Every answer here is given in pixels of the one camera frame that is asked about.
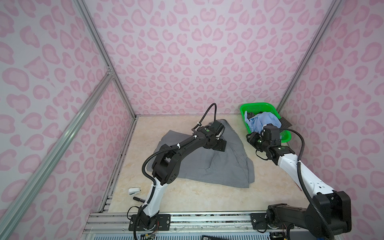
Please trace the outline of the grey long sleeve shirt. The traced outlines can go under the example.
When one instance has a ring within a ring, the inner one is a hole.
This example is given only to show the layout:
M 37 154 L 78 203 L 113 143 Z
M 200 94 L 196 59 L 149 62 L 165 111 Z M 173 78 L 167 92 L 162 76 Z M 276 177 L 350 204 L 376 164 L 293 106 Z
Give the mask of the grey long sleeve shirt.
M 178 177 L 209 184 L 235 188 L 249 188 L 255 181 L 254 164 L 248 158 L 244 145 L 227 120 L 221 139 L 227 142 L 224 152 L 199 148 L 181 162 Z

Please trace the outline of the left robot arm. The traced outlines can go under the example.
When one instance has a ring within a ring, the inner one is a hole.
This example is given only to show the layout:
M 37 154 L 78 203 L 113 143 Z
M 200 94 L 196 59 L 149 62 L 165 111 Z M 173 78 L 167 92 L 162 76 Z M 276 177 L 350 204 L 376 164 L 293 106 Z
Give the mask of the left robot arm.
M 152 185 L 147 198 L 138 207 L 138 213 L 131 218 L 133 232 L 139 228 L 152 231 L 159 226 L 157 215 L 163 196 L 168 185 L 178 177 L 183 159 L 200 148 L 224 152 L 227 145 L 221 138 L 224 131 L 224 124 L 217 120 L 206 126 L 199 123 L 190 137 L 171 146 L 162 145 L 144 161 L 142 173 Z

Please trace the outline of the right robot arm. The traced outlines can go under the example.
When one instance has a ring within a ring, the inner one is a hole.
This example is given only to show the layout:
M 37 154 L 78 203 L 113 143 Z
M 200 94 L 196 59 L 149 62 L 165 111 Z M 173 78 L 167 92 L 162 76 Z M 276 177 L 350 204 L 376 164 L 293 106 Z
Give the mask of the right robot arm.
M 270 225 L 286 224 L 308 230 L 316 238 L 333 240 L 336 235 L 352 230 L 351 198 L 344 191 L 336 191 L 302 162 L 305 140 L 300 133 L 291 130 L 301 140 L 296 154 L 290 147 L 282 146 L 280 135 L 283 129 L 268 124 L 263 130 L 246 136 L 256 152 L 266 154 L 267 161 L 284 170 L 300 187 L 309 205 L 307 208 L 287 204 L 269 205 L 266 222 Z

